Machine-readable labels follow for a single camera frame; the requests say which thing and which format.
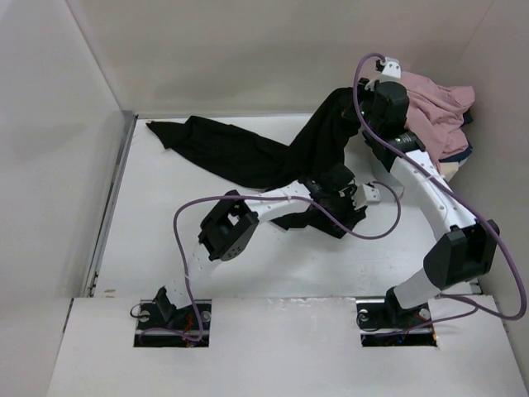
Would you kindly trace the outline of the black trousers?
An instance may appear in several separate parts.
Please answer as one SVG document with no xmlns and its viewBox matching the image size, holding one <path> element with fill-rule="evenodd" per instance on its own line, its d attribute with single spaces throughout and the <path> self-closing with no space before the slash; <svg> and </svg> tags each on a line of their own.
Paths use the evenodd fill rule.
<svg viewBox="0 0 529 397">
<path fill-rule="evenodd" d="M 148 122 L 166 149 L 242 187 L 273 190 L 317 178 L 345 162 L 360 122 L 351 87 L 332 91 L 288 145 L 233 124 L 191 116 L 184 123 Z"/>
</svg>

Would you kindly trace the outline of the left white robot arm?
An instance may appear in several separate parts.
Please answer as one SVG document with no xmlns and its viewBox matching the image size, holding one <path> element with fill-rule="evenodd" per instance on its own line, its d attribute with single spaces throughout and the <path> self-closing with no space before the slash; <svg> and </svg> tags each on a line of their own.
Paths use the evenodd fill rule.
<svg viewBox="0 0 529 397">
<path fill-rule="evenodd" d="M 178 213 L 201 203 L 213 206 L 199 224 L 193 253 L 182 255 L 182 278 L 156 293 L 157 319 L 170 330 L 181 327 L 186 318 L 195 319 L 199 310 L 192 284 L 209 277 L 221 263 L 240 256 L 258 226 L 267 222 L 283 230 L 311 226 L 341 238 L 365 219 L 369 192 L 369 187 L 356 184 L 348 168 L 337 165 L 323 175 L 302 176 L 263 193 L 244 195 L 231 190 L 222 196 L 186 203 Z"/>
</svg>

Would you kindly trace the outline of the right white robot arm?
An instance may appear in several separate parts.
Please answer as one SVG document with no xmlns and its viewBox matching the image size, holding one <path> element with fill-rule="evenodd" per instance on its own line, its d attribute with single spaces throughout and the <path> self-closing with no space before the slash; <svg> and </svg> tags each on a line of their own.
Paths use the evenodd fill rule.
<svg viewBox="0 0 529 397">
<path fill-rule="evenodd" d="M 480 222 L 454 200 L 447 183 L 433 165 L 425 145 L 405 127 L 409 100 L 406 89 L 394 81 L 358 83 L 359 107 L 365 133 L 379 167 L 401 184 L 427 219 L 436 243 L 425 255 L 422 268 L 389 289 L 383 315 L 396 328 L 413 317 L 413 310 L 453 285 L 487 274 L 497 242 L 497 224 Z"/>
</svg>

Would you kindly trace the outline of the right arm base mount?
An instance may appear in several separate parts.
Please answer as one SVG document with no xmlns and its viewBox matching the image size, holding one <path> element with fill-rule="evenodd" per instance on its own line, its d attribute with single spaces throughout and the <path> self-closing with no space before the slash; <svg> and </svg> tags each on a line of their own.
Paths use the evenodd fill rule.
<svg viewBox="0 0 529 397">
<path fill-rule="evenodd" d="M 394 310 L 384 298 L 357 299 L 356 324 L 362 347 L 436 347 L 428 303 Z"/>
</svg>

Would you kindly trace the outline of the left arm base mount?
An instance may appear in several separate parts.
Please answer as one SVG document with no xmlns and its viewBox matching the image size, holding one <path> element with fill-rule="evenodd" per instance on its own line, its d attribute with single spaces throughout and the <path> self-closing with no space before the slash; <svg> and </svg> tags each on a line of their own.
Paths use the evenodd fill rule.
<svg viewBox="0 0 529 397">
<path fill-rule="evenodd" d="M 197 302 L 198 317 L 191 306 L 176 309 L 167 322 L 154 301 L 141 300 L 129 311 L 136 321 L 134 347 L 198 348 L 208 347 L 212 324 L 212 301 Z"/>
</svg>

